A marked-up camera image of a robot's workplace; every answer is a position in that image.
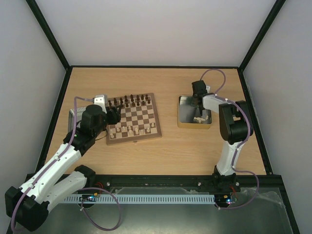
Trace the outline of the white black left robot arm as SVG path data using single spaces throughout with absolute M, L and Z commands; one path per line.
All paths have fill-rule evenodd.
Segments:
M 67 134 L 54 156 L 19 188 L 12 186 L 6 191 L 6 213 L 11 217 L 13 231 L 16 223 L 31 232 L 37 230 L 66 197 L 94 182 L 95 172 L 84 165 L 78 166 L 67 178 L 61 177 L 95 144 L 107 125 L 120 122 L 120 113 L 121 106 L 87 106 L 80 127 Z

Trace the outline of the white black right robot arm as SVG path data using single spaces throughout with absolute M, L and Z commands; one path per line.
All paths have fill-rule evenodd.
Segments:
M 218 191 L 229 189 L 236 184 L 236 163 L 242 147 L 253 134 L 250 115 L 245 101 L 232 101 L 208 93 L 204 81 L 192 83 L 193 100 L 204 114 L 205 110 L 219 116 L 219 130 L 224 140 L 221 157 L 213 172 L 213 187 Z

